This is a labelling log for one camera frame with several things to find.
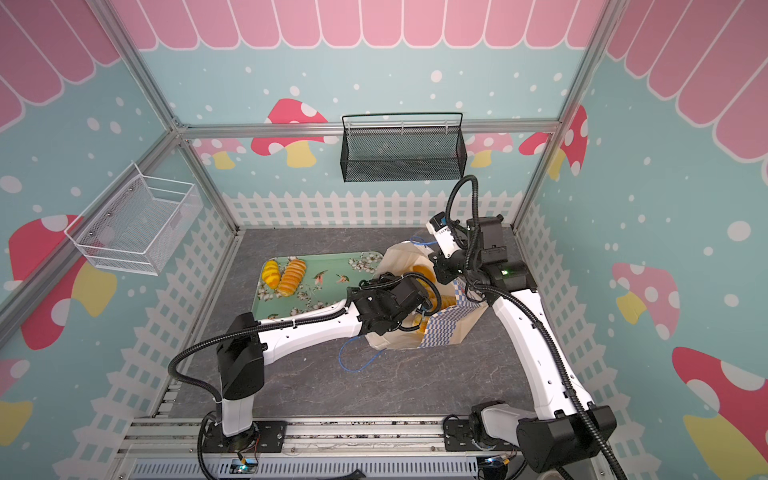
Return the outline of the yellow fake croissant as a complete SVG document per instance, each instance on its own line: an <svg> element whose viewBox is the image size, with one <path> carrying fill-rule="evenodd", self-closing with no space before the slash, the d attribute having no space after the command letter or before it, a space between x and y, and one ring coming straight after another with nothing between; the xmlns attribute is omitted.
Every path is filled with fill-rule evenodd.
<svg viewBox="0 0 768 480"><path fill-rule="evenodd" d="M411 271L424 277L424 279L419 279L419 282L425 287L430 295L433 295L432 286L436 281L436 277L432 269L425 265L417 264L411 267Z"/></svg>

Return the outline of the orange fake croissant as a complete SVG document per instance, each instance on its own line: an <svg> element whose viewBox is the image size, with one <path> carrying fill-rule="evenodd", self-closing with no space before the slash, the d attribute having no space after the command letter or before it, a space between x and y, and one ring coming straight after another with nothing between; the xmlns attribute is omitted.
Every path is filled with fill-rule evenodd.
<svg viewBox="0 0 768 480"><path fill-rule="evenodd" d="M282 273L277 286L277 292L282 297L293 296L298 290L306 270L307 265L304 260L298 258L290 260Z"/></svg>

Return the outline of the yellow fake bread roll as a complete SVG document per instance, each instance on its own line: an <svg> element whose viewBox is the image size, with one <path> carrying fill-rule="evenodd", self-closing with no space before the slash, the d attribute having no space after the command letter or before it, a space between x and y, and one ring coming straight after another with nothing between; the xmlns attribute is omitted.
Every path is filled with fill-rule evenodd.
<svg viewBox="0 0 768 480"><path fill-rule="evenodd" d="M268 260L264 264L261 279L263 283L270 289L277 289L281 280L281 272L276 260Z"/></svg>

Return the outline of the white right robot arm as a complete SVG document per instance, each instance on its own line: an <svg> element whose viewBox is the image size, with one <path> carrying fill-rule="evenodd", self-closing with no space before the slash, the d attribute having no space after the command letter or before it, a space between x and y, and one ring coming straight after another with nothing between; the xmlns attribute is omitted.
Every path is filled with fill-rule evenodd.
<svg viewBox="0 0 768 480"><path fill-rule="evenodd" d="M429 256L437 281L447 285L461 279L468 300L493 310L531 388L535 417L523 418L506 404L486 404L475 415L480 431L518 447L537 473L555 470L567 478L567 465L602 455L613 477L624 479L627 474L609 444L617 427L613 411L594 403L544 314L516 295L533 293L536 285L524 266L509 261L502 220L480 216L478 179L466 175L453 187L444 212L427 224L439 247Z"/></svg>

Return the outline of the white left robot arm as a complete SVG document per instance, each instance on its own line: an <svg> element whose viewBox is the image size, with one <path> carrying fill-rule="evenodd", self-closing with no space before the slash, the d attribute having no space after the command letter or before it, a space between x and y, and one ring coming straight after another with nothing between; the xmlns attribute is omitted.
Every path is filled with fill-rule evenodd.
<svg viewBox="0 0 768 480"><path fill-rule="evenodd" d="M265 367L277 360L321 343L367 334L410 332L405 320L419 311L431 315L440 306L441 294L434 282L421 273L385 273L346 289L345 298L319 310L277 320L255 319L241 314L221 335L198 342L178 353L168 365L171 378L207 391L215 410L205 421L228 442L254 439L256 393L265 383ZM183 360L215 348L220 387L183 374Z"/></svg>

